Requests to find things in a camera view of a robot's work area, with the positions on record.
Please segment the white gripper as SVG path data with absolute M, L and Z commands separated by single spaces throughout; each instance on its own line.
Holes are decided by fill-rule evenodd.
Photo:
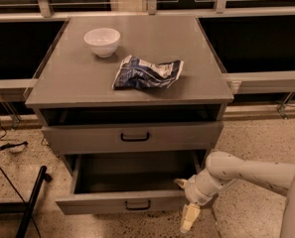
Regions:
M 209 203 L 218 193 L 220 182 L 214 178 L 207 169 L 193 175 L 188 180 L 175 178 L 174 183 L 185 190 L 186 199 L 190 204 L 185 204 L 182 212 L 180 231 L 187 233 L 201 213 L 200 206 Z

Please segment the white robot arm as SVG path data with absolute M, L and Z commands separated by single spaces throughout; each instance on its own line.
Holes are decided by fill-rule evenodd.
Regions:
M 226 152 L 210 153 L 198 174 L 188 179 L 175 179 L 189 202 L 183 207 L 180 231 L 187 233 L 201 208 L 239 179 L 286 197 L 280 238 L 295 238 L 295 165 L 246 161 Z

